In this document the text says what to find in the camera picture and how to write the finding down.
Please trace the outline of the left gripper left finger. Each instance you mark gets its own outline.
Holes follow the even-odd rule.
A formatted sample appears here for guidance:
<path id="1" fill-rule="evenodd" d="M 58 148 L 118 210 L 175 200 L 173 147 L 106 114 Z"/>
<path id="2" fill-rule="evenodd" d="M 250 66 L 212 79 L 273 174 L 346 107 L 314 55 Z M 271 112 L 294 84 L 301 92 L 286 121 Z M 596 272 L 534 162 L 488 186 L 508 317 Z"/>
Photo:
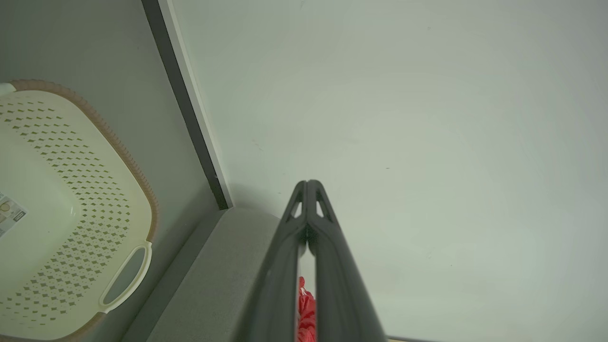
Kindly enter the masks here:
<path id="1" fill-rule="evenodd" d="M 298 261 L 305 238 L 306 181 L 298 182 L 280 218 L 237 327 L 238 342 L 295 342 Z"/>

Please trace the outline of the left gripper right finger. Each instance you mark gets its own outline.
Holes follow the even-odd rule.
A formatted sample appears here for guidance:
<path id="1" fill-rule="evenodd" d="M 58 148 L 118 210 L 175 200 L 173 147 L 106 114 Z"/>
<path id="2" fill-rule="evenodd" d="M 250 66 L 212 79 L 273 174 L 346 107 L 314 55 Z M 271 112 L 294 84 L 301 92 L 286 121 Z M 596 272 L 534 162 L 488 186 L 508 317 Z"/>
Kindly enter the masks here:
<path id="1" fill-rule="evenodd" d="M 386 342 L 371 297 L 321 182 L 306 183 L 306 235 L 315 257 L 318 342 Z"/>

